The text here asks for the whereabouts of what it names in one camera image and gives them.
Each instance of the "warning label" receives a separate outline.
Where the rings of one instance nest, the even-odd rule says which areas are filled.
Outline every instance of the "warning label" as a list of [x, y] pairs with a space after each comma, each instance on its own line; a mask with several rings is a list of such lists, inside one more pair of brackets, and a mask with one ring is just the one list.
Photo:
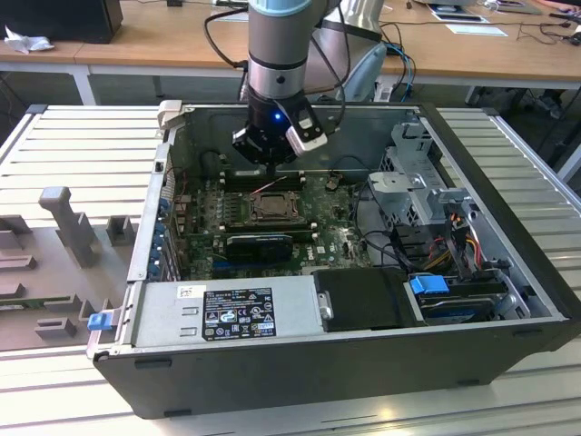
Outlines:
[[206, 341], [276, 336], [271, 288], [208, 291], [203, 295]]

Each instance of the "wire bundle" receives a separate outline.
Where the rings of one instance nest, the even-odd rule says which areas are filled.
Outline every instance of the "wire bundle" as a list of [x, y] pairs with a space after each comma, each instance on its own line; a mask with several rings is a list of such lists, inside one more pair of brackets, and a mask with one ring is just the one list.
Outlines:
[[[384, 27], [387, 27], [389, 25], [393, 25], [396, 28], [396, 31], [398, 32], [399, 42], [397, 45], [391, 42], [391, 40], [388, 37], [388, 34], [383, 29]], [[409, 54], [406, 53], [406, 49], [403, 45], [403, 41], [401, 38], [401, 31], [399, 30], [399, 26], [396, 23], [385, 23], [381, 25], [381, 33], [383, 33], [383, 37], [385, 38], [384, 44], [386, 45], [386, 47], [389, 50], [392, 50], [395, 53], [397, 53], [399, 55], [399, 58], [401, 59], [401, 62], [403, 63], [403, 72], [401, 73], [401, 77], [399, 78], [398, 82], [393, 87], [393, 90], [391, 92], [394, 94], [399, 89], [406, 76], [408, 77], [406, 83], [406, 90], [404, 91], [401, 97], [401, 102], [403, 103], [406, 101], [406, 98], [408, 98], [411, 95], [411, 91], [413, 89], [413, 83], [414, 79], [416, 78], [417, 70], [416, 61], [414, 61], [414, 59]]]

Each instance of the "yellow wire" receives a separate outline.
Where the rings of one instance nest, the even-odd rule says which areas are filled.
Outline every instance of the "yellow wire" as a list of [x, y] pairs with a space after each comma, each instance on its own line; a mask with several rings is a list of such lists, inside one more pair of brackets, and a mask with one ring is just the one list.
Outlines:
[[472, 249], [474, 250], [474, 264], [478, 267], [478, 265], [476, 263], [476, 259], [478, 257], [478, 248], [477, 248], [477, 245], [474, 242], [474, 240], [472, 240], [470, 238], [466, 238], [466, 242], [469, 243], [470, 245], [472, 245]]
[[428, 263], [424, 267], [424, 270], [429, 270], [430, 268], [433, 268], [434, 266], [437, 266], [438, 264], [446, 261], [449, 256], [450, 256], [450, 251], [448, 250], [445, 253], [441, 254], [437, 259], [434, 259], [433, 261]]

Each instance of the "paper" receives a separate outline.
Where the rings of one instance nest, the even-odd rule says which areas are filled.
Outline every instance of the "paper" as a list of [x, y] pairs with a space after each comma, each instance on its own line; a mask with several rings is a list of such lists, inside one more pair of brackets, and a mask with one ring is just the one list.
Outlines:
[[48, 38], [44, 36], [24, 36], [12, 32], [8, 27], [5, 26], [6, 38], [4, 42], [16, 52], [22, 52], [28, 55], [30, 52], [36, 52], [39, 50], [50, 50], [54, 48], [51, 45]]
[[508, 36], [498, 27], [487, 25], [446, 25], [446, 27], [458, 35]]

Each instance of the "computer case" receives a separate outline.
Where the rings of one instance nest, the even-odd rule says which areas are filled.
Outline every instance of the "computer case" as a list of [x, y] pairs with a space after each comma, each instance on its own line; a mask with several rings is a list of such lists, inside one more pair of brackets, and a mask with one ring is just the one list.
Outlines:
[[0, 4], [0, 32], [5, 26], [28, 36], [109, 44], [121, 26], [119, 0], [18, 0]]

